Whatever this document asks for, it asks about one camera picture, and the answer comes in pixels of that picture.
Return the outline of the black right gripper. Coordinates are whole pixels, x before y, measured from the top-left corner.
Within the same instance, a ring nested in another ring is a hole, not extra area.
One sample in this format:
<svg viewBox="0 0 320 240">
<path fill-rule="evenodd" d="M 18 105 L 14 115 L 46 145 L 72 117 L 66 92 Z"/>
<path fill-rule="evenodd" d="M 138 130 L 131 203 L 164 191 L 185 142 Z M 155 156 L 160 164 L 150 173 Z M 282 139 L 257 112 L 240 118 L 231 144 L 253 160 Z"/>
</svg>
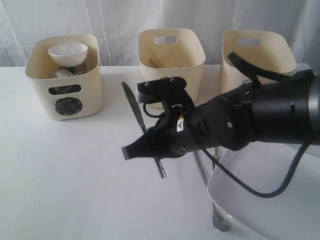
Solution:
<svg viewBox="0 0 320 240">
<path fill-rule="evenodd" d="M 121 148 L 125 160 L 178 158 L 188 152 L 222 146 L 240 150 L 257 139 L 252 94 L 232 90 L 199 106 L 184 95 L 176 105 L 165 101 L 155 126 Z"/>
</svg>

